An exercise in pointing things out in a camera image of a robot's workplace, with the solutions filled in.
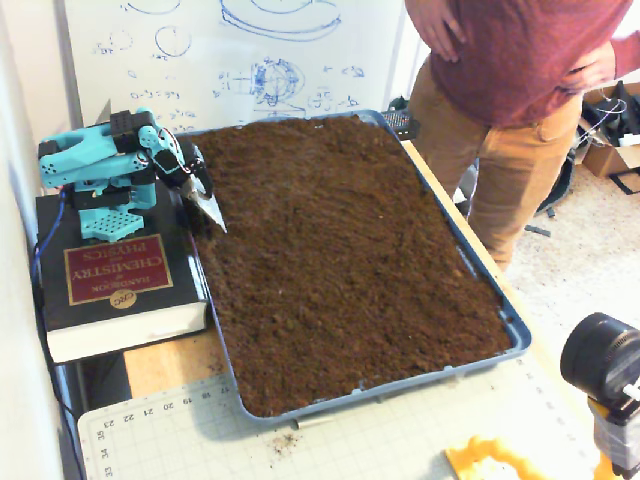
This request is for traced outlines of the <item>person's right hand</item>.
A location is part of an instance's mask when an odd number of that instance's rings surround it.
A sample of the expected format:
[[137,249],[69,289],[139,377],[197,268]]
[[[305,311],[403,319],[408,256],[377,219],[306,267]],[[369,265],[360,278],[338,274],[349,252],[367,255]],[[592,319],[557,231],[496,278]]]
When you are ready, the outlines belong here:
[[409,18],[421,40],[433,54],[455,63],[459,55],[454,41],[464,43],[464,32],[446,0],[406,0]]

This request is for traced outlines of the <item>person's left hand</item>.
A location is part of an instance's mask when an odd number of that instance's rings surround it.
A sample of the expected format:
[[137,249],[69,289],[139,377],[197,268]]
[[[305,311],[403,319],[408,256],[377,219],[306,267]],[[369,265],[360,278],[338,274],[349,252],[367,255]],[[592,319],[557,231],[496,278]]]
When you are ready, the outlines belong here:
[[571,94],[578,94],[614,80],[615,74],[614,48],[610,42],[605,42],[582,55],[561,80],[559,88]]

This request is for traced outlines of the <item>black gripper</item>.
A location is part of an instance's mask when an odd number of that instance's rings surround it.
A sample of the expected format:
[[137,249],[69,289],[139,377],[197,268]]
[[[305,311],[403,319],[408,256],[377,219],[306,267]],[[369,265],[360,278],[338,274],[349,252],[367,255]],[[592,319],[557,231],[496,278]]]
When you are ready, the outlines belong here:
[[213,195],[213,181],[205,167],[201,152],[192,142],[179,142],[178,167],[174,171],[174,183],[182,186],[182,196],[219,225],[227,227]]

